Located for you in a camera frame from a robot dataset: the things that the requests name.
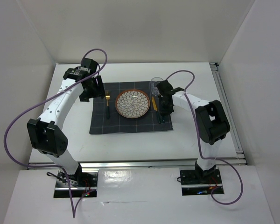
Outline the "gold knife green handle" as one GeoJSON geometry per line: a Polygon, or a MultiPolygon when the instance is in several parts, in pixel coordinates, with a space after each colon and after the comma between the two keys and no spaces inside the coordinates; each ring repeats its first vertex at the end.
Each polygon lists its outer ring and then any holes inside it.
{"type": "Polygon", "coordinates": [[[159,115],[159,112],[158,112],[158,109],[157,109],[157,105],[156,105],[156,101],[155,101],[154,97],[152,97],[152,104],[153,104],[153,108],[154,108],[154,110],[156,112],[158,123],[161,124],[161,117],[159,115]]]}

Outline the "gold fork green handle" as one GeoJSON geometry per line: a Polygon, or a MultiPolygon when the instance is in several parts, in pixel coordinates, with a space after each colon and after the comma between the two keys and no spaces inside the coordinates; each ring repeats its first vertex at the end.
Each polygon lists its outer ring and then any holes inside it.
{"type": "Polygon", "coordinates": [[[105,99],[107,101],[107,106],[106,106],[106,118],[109,119],[110,118],[110,106],[109,106],[109,100],[111,98],[110,92],[106,91],[105,92],[105,99]]]}

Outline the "clear drinking glass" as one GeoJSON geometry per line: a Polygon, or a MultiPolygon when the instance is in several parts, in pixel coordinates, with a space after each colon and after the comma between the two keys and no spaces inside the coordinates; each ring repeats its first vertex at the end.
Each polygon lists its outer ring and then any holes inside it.
{"type": "Polygon", "coordinates": [[[153,77],[151,79],[150,85],[151,85],[151,93],[153,96],[158,96],[160,94],[159,90],[157,88],[157,84],[159,84],[162,81],[163,81],[163,79],[160,77],[153,77]]]}

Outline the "dark checked cloth napkin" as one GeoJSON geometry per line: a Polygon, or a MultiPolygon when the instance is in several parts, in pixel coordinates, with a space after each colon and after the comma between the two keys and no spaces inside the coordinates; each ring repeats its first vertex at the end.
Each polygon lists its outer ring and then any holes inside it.
{"type": "Polygon", "coordinates": [[[111,98],[110,118],[106,118],[107,101],[102,98],[93,100],[93,109],[91,116],[91,126],[89,134],[101,135],[110,133],[144,133],[144,132],[162,132],[173,130],[171,117],[165,116],[164,123],[158,123],[156,112],[150,106],[148,112],[140,118],[130,119],[121,116],[115,107],[115,99],[117,96],[129,89],[138,89],[145,92],[151,97],[151,84],[149,81],[140,82],[111,82],[104,83],[104,88],[109,91],[111,98]]]}

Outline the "patterned round plate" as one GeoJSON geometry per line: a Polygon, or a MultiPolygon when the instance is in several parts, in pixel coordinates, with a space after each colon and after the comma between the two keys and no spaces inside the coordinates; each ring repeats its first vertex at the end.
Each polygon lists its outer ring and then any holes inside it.
{"type": "Polygon", "coordinates": [[[145,115],[150,108],[148,95],[137,89],[121,92],[115,100],[117,112],[129,119],[136,119],[145,115]]]}

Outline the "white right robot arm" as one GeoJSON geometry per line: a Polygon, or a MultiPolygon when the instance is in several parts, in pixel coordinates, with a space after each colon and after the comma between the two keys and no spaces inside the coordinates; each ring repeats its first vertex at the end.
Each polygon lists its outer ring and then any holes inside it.
{"type": "Polygon", "coordinates": [[[199,151],[194,177],[199,183],[206,182],[215,172],[219,148],[231,129],[221,102],[202,100],[180,87],[174,89],[167,80],[161,81],[156,87],[161,116],[173,113],[174,106],[194,116],[199,151]]]}

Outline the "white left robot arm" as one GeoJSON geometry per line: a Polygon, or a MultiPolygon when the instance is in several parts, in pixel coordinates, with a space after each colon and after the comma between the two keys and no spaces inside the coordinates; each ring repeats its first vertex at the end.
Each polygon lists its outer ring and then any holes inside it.
{"type": "Polygon", "coordinates": [[[105,97],[101,76],[92,76],[97,68],[96,61],[84,58],[80,66],[67,69],[58,90],[59,96],[37,119],[30,119],[27,123],[32,147],[61,166],[62,177],[72,186],[81,184],[82,167],[69,153],[68,138],[62,128],[77,99],[88,102],[90,98],[105,97]]]}

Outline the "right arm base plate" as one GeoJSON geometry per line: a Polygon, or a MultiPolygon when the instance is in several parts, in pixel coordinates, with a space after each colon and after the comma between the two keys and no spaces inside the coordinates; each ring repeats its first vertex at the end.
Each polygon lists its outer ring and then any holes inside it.
{"type": "Polygon", "coordinates": [[[212,174],[200,179],[194,169],[180,170],[180,176],[176,179],[181,184],[183,196],[202,196],[224,194],[221,174],[216,169],[212,174]]]}

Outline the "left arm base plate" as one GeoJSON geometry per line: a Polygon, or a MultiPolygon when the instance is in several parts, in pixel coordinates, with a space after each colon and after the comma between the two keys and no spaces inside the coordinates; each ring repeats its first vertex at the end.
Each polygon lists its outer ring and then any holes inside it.
{"type": "MultiPolygon", "coordinates": [[[[54,198],[69,198],[69,185],[66,176],[62,172],[57,175],[47,172],[47,176],[54,177],[56,180],[54,198]]],[[[98,185],[98,171],[90,173],[82,173],[81,179],[77,182],[70,180],[70,189],[73,198],[80,198],[82,195],[85,197],[97,197],[98,185]]]]}

